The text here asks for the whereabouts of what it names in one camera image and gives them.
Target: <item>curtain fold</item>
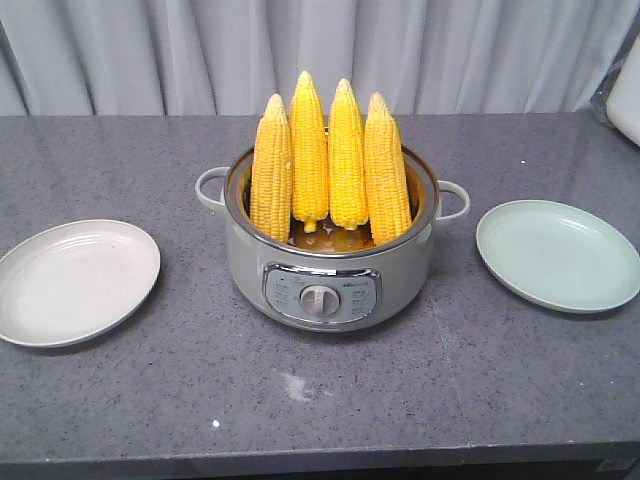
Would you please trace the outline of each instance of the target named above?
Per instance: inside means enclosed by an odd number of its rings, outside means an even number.
[[[252,115],[302,70],[325,112],[576,111],[640,0],[0,0],[0,115]]]

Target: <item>speckled countertop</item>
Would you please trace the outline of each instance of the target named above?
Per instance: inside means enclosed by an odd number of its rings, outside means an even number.
[[[250,306],[222,220],[195,198],[197,176],[231,164],[257,118],[0,118],[1,253],[112,218],[162,254],[150,297],[111,332],[57,350],[0,343],[0,478],[638,456],[640,300],[591,316],[536,307],[494,280],[474,233],[491,207],[538,198],[640,247],[640,149],[588,112],[399,122],[439,178],[467,188],[471,213],[441,233],[401,314],[335,335]]]

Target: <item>white plate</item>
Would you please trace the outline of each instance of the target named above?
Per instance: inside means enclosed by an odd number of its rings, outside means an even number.
[[[128,223],[46,230],[0,260],[0,338],[61,347],[96,337],[142,303],[159,271],[158,246]]]
[[[493,275],[538,305],[574,313],[618,307],[640,291],[640,257],[608,223],[545,200],[504,203],[476,231]]]

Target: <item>stainless steel rim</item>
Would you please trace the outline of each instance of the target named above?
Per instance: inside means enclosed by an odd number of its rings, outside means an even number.
[[[405,157],[405,166],[410,183],[410,196],[413,195],[417,201],[416,211],[413,223],[406,233],[379,247],[346,253],[311,252],[294,247],[293,245],[278,242],[256,229],[249,220],[249,216],[245,210],[245,205],[248,204],[245,186],[251,175],[253,148],[247,150],[229,170],[224,184],[225,203],[231,218],[233,218],[243,230],[260,242],[277,248],[278,250],[302,255],[304,257],[330,259],[359,258],[382,253],[404,245],[423,231],[433,220],[440,201],[438,182],[431,167],[418,155],[404,146],[402,147],[402,152]]]

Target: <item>cooking pot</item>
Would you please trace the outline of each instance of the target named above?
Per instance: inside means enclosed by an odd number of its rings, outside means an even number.
[[[382,322],[413,300],[424,285],[434,249],[434,231],[462,220],[469,194],[437,180],[431,168],[403,147],[413,223],[395,240],[353,252],[323,253],[278,242],[249,220],[253,149],[231,167],[204,172],[196,181],[200,202],[225,221],[229,270],[242,294],[274,320],[304,330],[344,332]],[[204,185],[225,177],[220,200]],[[462,200],[441,215],[440,192]]]

